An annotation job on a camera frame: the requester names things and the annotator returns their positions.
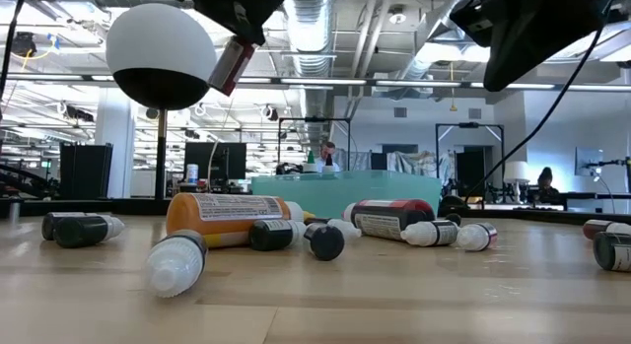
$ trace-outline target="metal frame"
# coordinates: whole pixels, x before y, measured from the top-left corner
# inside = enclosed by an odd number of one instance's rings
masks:
[[[348,139],[348,152],[346,153],[346,170],[350,171],[351,168],[351,119],[350,118],[326,118],[326,117],[305,117],[305,118],[300,118],[300,117],[280,117],[278,118],[278,155],[277,155],[277,163],[280,163],[280,147],[281,147],[281,139],[280,139],[280,135],[282,133],[282,128],[283,128],[283,122],[285,121],[303,121],[305,123],[309,123],[309,122],[335,122],[335,121],[344,121],[346,122],[346,125],[348,126],[348,134],[347,134],[347,139]]]
[[[448,126],[449,128],[442,135],[439,136],[440,128]],[[501,145],[501,153],[502,153],[502,161],[504,161],[504,125],[500,124],[486,124],[486,123],[477,123],[477,122],[465,122],[465,123],[437,123],[436,124],[436,177],[441,178],[441,169],[440,169],[440,144],[441,140],[445,138],[451,131],[457,128],[467,128],[467,129],[478,129],[480,127],[485,127],[487,131],[489,131],[493,137],[495,137],[498,141],[500,141]],[[500,135],[498,136],[491,128],[497,128],[500,130]],[[506,203],[506,187],[504,187],[504,171],[506,170],[506,162],[502,163],[502,197],[504,202]],[[486,185],[482,185],[484,193],[486,193]]]

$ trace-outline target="white spherical lamp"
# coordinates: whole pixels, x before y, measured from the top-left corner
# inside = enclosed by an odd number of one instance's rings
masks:
[[[114,21],[105,57],[114,81],[146,107],[182,109],[208,93],[217,54],[190,16],[165,4],[129,9]]]

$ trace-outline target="black speaker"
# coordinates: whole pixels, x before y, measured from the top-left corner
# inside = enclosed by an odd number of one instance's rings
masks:
[[[61,197],[96,200],[107,197],[112,145],[61,145]]]

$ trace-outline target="desk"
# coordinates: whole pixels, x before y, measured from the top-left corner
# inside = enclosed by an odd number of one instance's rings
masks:
[[[373,238],[331,262],[212,250],[192,291],[158,300],[141,267],[164,217],[122,219],[83,249],[43,241],[41,218],[0,224],[3,343],[631,342],[631,274],[601,270],[576,226],[490,220],[498,246],[479,253]]]

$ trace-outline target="man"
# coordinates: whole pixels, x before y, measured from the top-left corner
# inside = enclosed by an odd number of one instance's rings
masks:
[[[330,155],[333,158],[335,154],[335,143],[333,142],[324,142],[321,146],[319,146],[319,158],[315,160],[315,165],[317,166],[317,172],[322,172],[322,168],[326,166],[326,158]],[[341,172],[339,165],[336,162],[333,162],[333,168],[336,172]]]

